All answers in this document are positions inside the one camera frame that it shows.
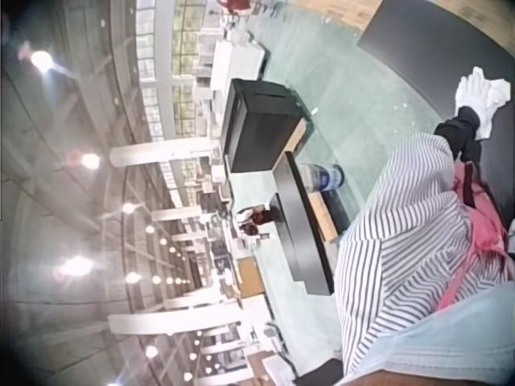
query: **hand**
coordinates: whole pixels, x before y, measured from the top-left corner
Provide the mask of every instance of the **hand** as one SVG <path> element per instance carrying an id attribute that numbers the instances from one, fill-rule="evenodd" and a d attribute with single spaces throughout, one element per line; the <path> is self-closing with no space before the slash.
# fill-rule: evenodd
<path id="1" fill-rule="evenodd" d="M 483 70 L 474 67 L 468 78 L 461 78 L 456 91 L 456 112 L 464 106 L 473 109 L 480 119 L 478 131 L 485 131 L 488 126 L 492 127 L 492 116 L 495 110 L 489 112 L 487 109 L 489 89 L 490 82 L 484 79 Z"/>

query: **display table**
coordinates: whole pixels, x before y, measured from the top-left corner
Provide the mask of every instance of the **display table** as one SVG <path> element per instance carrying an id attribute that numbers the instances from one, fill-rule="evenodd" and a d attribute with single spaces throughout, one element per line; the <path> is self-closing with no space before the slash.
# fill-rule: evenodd
<path id="1" fill-rule="evenodd" d="M 210 88 L 214 92 L 220 92 L 221 101 L 218 105 L 222 109 L 227 104 L 231 80 L 256 80 L 264 58 L 265 50 L 257 43 L 235 43 L 228 40 L 216 42 Z M 219 126 L 222 125 L 220 119 L 224 112 L 216 111 Z"/>
<path id="2" fill-rule="evenodd" d="M 274 169 L 278 193 L 270 201 L 280 210 L 278 236 L 294 281 L 313 295 L 331 295 L 334 281 L 315 213 L 293 154 L 286 152 Z"/>
<path id="3" fill-rule="evenodd" d="M 283 85 L 232 80 L 220 139 L 229 171 L 272 170 L 302 116 Z"/>

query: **striped shirt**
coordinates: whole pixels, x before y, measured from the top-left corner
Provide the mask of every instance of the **striped shirt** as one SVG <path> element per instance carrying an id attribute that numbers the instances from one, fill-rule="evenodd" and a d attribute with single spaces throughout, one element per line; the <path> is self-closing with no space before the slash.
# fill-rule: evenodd
<path id="1" fill-rule="evenodd" d="M 335 292 L 345 376 L 379 335 L 434 312 L 469 250 L 470 220 L 453 178 L 446 139 L 416 134 L 390 156 L 342 238 Z M 476 254 L 457 301 L 507 281 L 505 264 L 493 253 Z"/>

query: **tiled floor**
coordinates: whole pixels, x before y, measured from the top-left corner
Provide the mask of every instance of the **tiled floor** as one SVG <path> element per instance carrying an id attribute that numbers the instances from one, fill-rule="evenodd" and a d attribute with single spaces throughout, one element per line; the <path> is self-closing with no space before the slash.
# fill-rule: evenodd
<path id="1" fill-rule="evenodd" d="M 282 6 L 273 18 L 252 17 L 247 27 L 270 51 L 265 80 L 292 88 L 313 112 L 311 136 L 297 160 L 339 163 L 347 182 L 338 195 L 356 216 L 388 153 L 412 133 L 432 131 L 436 113 L 356 46 L 361 31 L 354 27 L 297 6 Z M 268 201 L 276 191 L 270 172 L 231 181 L 235 210 Z M 294 283 L 276 240 L 262 244 L 257 261 L 292 362 L 300 374 L 318 367 L 341 345 L 334 297 L 307 295 Z"/>

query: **wooden floor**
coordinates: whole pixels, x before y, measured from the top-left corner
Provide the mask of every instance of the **wooden floor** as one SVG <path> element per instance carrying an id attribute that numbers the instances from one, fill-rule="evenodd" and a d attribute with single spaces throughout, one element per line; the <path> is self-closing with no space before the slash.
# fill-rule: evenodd
<path id="1" fill-rule="evenodd" d="M 382 0 L 294 0 L 293 3 L 364 31 Z M 467 20 L 511 55 L 515 55 L 513 2 L 509 0 L 434 0 L 434 3 Z"/>

